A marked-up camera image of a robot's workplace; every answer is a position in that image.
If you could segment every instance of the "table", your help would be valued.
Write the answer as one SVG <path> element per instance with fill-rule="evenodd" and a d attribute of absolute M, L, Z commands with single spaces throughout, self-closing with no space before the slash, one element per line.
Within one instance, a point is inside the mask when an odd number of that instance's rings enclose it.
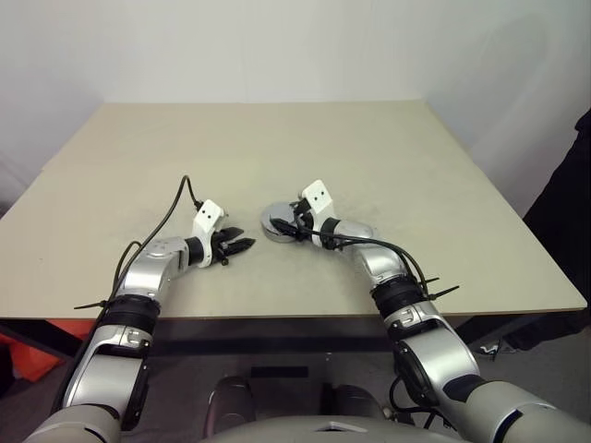
<path fill-rule="evenodd" d="M 0 221 L 0 317 L 95 317 L 132 239 L 180 177 L 258 242 L 175 282 L 162 317 L 366 317 L 366 281 L 311 245 L 267 240 L 261 211 L 317 178 L 338 216 L 409 250 L 447 316 L 574 310 L 585 300 L 423 102 L 105 104 Z M 162 236 L 189 235 L 188 198 Z"/>

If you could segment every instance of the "wire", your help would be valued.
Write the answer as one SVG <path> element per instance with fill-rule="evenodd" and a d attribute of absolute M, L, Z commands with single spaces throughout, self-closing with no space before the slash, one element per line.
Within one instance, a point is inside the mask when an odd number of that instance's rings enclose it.
<path fill-rule="evenodd" d="M 425 425 L 423 426 L 423 429 L 429 429 L 431 427 L 431 424 L 433 423 L 433 419 L 436 416 L 437 415 L 435 413 L 430 413 L 427 417 L 427 420 L 425 421 Z"/>
<path fill-rule="evenodd" d="M 396 387 L 398 386 L 398 383 L 400 383 L 401 381 L 402 381 L 402 379 L 400 377 L 395 378 L 394 381 L 392 382 L 392 384 L 390 385 L 390 390 L 388 391 L 388 398 L 390 399 L 390 405 L 397 413 L 428 413 L 429 418 L 431 415 L 433 415 L 433 416 L 437 415 L 438 417 L 441 417 L 442 420 L 447 422 L 445 417 L 439 411 L 437 411 L 436 409 L 433 409 L 433 408 L 423 408 L 420 406 L 413 406 L 411 408 L 403 408 L 402 406 L 398 406 L 398 404 L 394 400 L 394 392 L 396 391 Z M 428 428 L 428 426 L 431 426 L 431 423 L 433 422 L 433 419 L 431 419 L 429 421 L 429 418 L 425 422 L 426 429 Z"/>
<path fill-rule="evenodd" d="M 375 238 L 353 237 L 351 235 L 341 235 L 339 233 L 321 233 L 319 231 L 314 231 L 312 229 L 309 229 L 308 227 L 304 226 L 303 224 L 300 224 L 299 222 L 298 222 L 298 227 L 303 233 L 307 233 L 310 235 L 317 235 L 320 237 L 328 237 L 328 238 L 333 238 L 335 240 L 345 240 L 345 242 L 342 242 L 341 244 L 337 245 L 335 248 L 345 247 L 345 246 L 350 246 L 350 245 L 361 245 L 361 244 L 371 244 L 371 245 L 379 245 L 379 246 L 387 247 L 391 251 L 395 252 L 398 255 L 398 257 L 401 258 L 404 265 L 406 266 L 406 270 L 408 271 L 408 273 L 411 276 L 414 276 L 413 272 L 408 267 L 408 263 L 404 259 L 405 257 L 408 258 L 408 260 L 413 264 L 413 267 L 415 267 L 415 269 L 416 269 L 416 273 L 418 274 L 418 278 L 420 280 L 420 284 L 423 289 L 423 292 L 425 293 L 425 295 L 428 294 L 427 282 L 425 280 L 425 274 L 423 273 L 423 270 L 420 268 L 420 266 L 418 266 L 418 263 L 413 258 L 413 256 L 411 256 L 408 252 L 406 252 L 404 249 L 402 249 L 398 245 L 384 242 L 382 240 L 377 240 Z"/>
<path fill-rule="evenodd" d="M 125 259 L 125 257 L 127 257 L 127 254 L 129 254 L 129 251 L 133 246 L 141 247 L 141 243 L 138 240 L 134 240 L 133 242 L 129 243 L 129 245 L 127 245 L 126 249 L 123 251 L 123 254 L 121 254 L 119 262 L 117 263 L 117 267 L 115 268 L 115 275 L 113 276 L 113 287 L 115 287 L 115 285 L 117 284 L 117 280 L 119 279 L 119 275 L 121 274 L 123 260 Z"/>
<path fill-rule="evenodd" d="M 170 208 L 168 209 L 168 211 L 166 211 L 166 213 L 164 214 L 163 219 L 156 225 L 156 227 L 152 230 L 152 232 L 150 234 L 148 234 L 148 236 L 144 239 L 144 241 L 141 242 L 141 244 L 138 246 L 138 249 L 136 250 L 136 252 L 133 253 L 131 258 L 127 261 L 126 265 L 123 267 L 123 270 L 121 270 L 121 272 L 118 274 L 118 278 L 113 284 L 113 291 L 111 292 L 111 295 L 109 296 L 109 300 L 111 300 L 111 299 L 113 299 L 113 297 L 115 297 L 115 294 L 117 293 L 119 287 L 123 283 L 123 280 L 125 279 L 127 272 L 129 271 L 129 268 L 131 267 L 131 264 L 135 261 L 136 258 L 138 258 L 141 251 L 144 250 L 144 248 L 151 241 L 151 239 L 154 238 L 156 236 L 156 234 L 163 228 L 163 226 L 166 224 L 166 222 L 168 222 L 168 219 L 170 219 L 170 216 L 173 215 L 176 205 L 178 204 L 178 200 L 181 198 L 181 195 L 183 194 L 183 189 L 185 189 L 185 184 L 188 185 L 188 192 L 189 192 L 189 195 L 191 196 L 191 200 L 193 200 L 193 204 L 195 205 L 195 208 L 199 209 L 201 207 L 201 202 L 195 198 L 195 194 L 193 193 L 193 187 L 191 186 L 190 178 L 188 178 L 188 175 L 183 175 L 183 178 L 181 179 L 181 183 L 178 186 L 178 190 L 176 191 L 175 198 L 173 199 L 173 203 L 170 205 Z"/>

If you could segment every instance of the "table top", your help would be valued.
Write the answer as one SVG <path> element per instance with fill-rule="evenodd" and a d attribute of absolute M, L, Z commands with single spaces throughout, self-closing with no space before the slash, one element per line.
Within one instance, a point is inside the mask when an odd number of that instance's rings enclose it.
<path fill-rule="evenodd" d="M 577 309 L 585 300 L 423 102 L 105 104 L 0 221 L 0 317 L 83 318 L 115 264 L 189 174 L 198 198 L 257 238 L 175 281 L 163 317 L 375 315 L 336 252 L 278 244 L 261 211 L 321 178 L 337 216 L 409 251 L 446 315 Z M 188 236 L 184 196 L 161 236 Z"/>

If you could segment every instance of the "gray floor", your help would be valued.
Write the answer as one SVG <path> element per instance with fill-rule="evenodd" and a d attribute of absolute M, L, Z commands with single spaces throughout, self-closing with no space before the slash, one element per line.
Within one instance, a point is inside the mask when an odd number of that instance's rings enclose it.
<path fill-rule="evenodd" d="M 591 333 L 543 343 L 527 353 L 503 354 L 495 362 L 478 359 L 484 377 L 505 379 L 529 389 L 574 416 L 589 421 L 591 411 Z M 139 426 L 125 442 L 197 441 L 207 401 L 216 381 L 247 375 L 256 365 L 306 365 L 309 378 L 267 378 L 252 381 L 258 417 L 314 413 L 320 383 L 354 384 L 386 404 L 392 382 L 392 357 L 387 353 L 298 355 L 227 355 L 159 357 L 151 360 L 151 390 Z M 0 441 L 19 442 L 45 417 L 64 374 L 58 367 L 34 385 L 19 382 L 0 399 Z M 399 393 L 404 403 L 403 393 Z M 418 424 L 424 418 L 417 417 Z M 438 423 L 434 429 L 453 435 Z"/>

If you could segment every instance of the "black cloth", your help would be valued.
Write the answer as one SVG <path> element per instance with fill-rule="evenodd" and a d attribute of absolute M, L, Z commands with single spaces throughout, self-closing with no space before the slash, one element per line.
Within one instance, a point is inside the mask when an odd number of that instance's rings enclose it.
<path fill-rule="evenodd" d="M 516 349 L 528 350 L 542 341 L 577 333 L 591 324 L 591 110 L 577 122 L 575 129 L 579 134 L 573 146 L 525 215 L 524 222 L 586 299 L 587 308 L 575 312 L 549 313 L 509 334 L 505 340 Z"/>

